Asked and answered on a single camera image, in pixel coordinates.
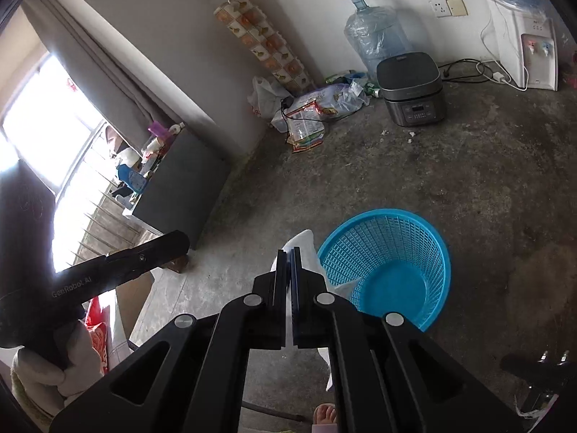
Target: curtain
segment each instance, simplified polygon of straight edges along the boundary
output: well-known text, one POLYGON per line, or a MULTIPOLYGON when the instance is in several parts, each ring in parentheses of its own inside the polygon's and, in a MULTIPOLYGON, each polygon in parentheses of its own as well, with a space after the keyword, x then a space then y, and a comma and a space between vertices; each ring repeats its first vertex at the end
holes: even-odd
POLYGON ((149 125, 181 119, 105 51, 57 0, 24 0, 22 9, 40 40, 100 114, 138 153, 149 125))

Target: blue plastic basket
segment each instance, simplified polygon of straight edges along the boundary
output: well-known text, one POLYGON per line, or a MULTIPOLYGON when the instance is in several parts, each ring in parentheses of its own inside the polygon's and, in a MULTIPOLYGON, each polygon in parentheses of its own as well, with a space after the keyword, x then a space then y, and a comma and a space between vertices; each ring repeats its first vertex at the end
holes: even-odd
POLYGON ((359 311, 396 311, 425 331, 445 304, 451 283, 449 252, 423 218, 378 209, 340 225, 318 252, 333 285, 361 278, 351 295, 359 311))

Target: toe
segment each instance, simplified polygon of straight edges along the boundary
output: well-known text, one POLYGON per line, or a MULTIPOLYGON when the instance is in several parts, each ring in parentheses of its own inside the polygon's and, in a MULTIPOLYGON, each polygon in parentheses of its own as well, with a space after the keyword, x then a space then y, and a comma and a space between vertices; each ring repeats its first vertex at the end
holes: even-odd
POLYGON ((316 418, 314 419, 316 423, 320 423, 327 417, 328 405, 319 405, 317 408, 316 418))

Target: water bottle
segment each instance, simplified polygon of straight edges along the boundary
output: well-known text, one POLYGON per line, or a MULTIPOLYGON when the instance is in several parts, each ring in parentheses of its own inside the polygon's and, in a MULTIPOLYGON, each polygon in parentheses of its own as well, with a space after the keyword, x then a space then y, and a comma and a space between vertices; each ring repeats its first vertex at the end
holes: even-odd
POLYGON ((377 80, 377 65, 386 58, 413 50, 394 9, 368 6, 365 0, 351 0, 357 12, 350 16, 344 35, 357 51, 372 81, 377 80))

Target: rice cooker control panel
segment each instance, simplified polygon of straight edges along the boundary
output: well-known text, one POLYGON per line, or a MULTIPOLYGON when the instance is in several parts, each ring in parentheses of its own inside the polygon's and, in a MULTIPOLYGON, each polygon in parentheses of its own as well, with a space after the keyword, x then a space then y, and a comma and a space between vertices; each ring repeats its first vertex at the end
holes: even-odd
POLYGON ((436 120, 435 106, 432 101, 403 103, 403 115, 407 123, 423 123, 436 120))

